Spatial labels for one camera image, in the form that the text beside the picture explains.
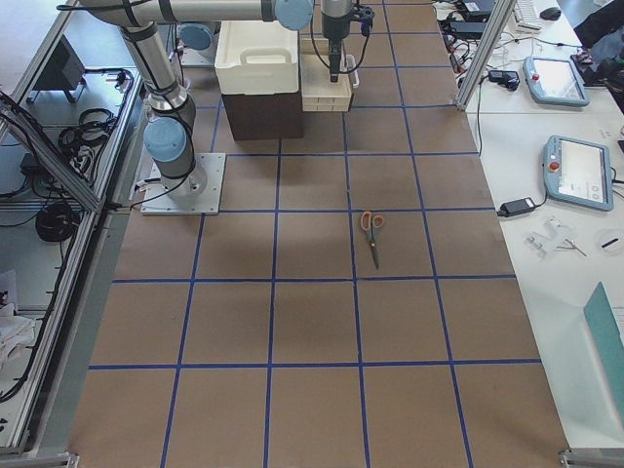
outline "white plastic crate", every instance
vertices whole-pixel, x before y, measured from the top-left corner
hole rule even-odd
[[[296,31],[277,21],[224,21],[214,69],[225,95],[296,93]]]
[[[329,62],[329,42],[315,38],[319,54]],[[312,40],[301,38],[301,97],[304,112],[347,112],[351,106],[354,84],[349,75],[339,75],[337,83],[330,82],[330,71],[321,63],[312,47]],[[351,56],[349,67],[355,65]]]

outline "teal folder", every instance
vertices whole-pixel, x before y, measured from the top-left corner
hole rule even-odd
[[[603,362],[613,400],[624,420],[624,346],[603,283],[598,283],[585,306],[585,320]]]

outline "table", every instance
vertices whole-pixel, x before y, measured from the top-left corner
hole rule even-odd
[[[534,3],[541,11],[554,2]],[[549,42],[578,43],[565,15],[545,25],[536,37]],[[520,69],[522,59],[528,55],[561,58],[573,52],[571,48],[541,46],[537,54],[535,50],[531,52],[530,41],[509,44],[505,69]],[[502,59],[494,57],[490,63],[498,60],[502,65]],[[478,99],[479,93],[475,92],[467,109],[475,139]],[[591,90],[592,102],[583,108],[537,104],[524,81],[514,93],[485,82],[481,99],[482,163],[496,207],[528,196],[536,203],[544,199],[541,154],[550,135],[606,145],[611,165],[624,174],[624,154],[617,145],[624,137],[620,134],[624,115],[606,89]],[[554,252],[546,257],[538,254],[527,237],[532,232],[548,234],[545,223],[551,216],[574,229],[574,240],[587,257],[575,251]],[[624,200],[618,197],[609,213],[549,200],[529,215],[501,218],[540,356],[573,449],[624,448],[621,417],[583,316],[583,307],[600,281],[611,305],[624,305],[624,255],[608,256],[597,246],[602,230],[622,226]]]
[[[537,12],[548,7],[558,6],[555,0],[533,0],[533,4]],[[495,50],[488,64],[499,69],[518,71],[521,78],[521,86],[516,92],[511,93],[502,87],[485,82],[482,86],[481,112],[546,114],[576,112],[600,114],[606,111],[613,111],[614,108],[616,109],[613,97],[606,88],[588,89],[590,104],[582,109],[538,104],[533,100],[525,83],[525,75],[522,72],[524,59],[529,56],[569,59],[570,55],[576,53],[575,47],[558,47],[546,42],[580,47],[580,42],[564,14],[557,21],[543,20],[542,25],[543,27],[539,34],[530,35],[516,31],[513,20],[509,19],[505,26],[505,33],[500,40],[500,44],[505,45]],[[528,39],[523,39],[518,44],[514,42],[509,43],[514,38]],[[468,104],[467,112],[477,111],[478,100],[479,90],[473,94]]]

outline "scissors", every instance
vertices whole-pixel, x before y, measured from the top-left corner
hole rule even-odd
[[[379,269],[379,254],[377,253],[377,232],[385,219],[381,214],[373,215],[371,212],[363,212],[360,217],[360,227],[367,233],[369,238],[370,252],[372,253],[372,261],[374,261],[374,267]]]

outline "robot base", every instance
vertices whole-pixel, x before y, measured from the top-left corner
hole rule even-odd
[[[145,202],[140,211],[144,215],[217,215],[221,201],[221,187],[223,185],[223,173],[225,172],[225,153],[197,153],[197,164],[201,165],[208,182],[206,187],[197,195],[176,196],[173,191],[156,200]],[[160,177],[160,171],[153,166],[150,177]],[[145,198],[161,195],[166,190],[161,184],[152,184],[145,191]]]

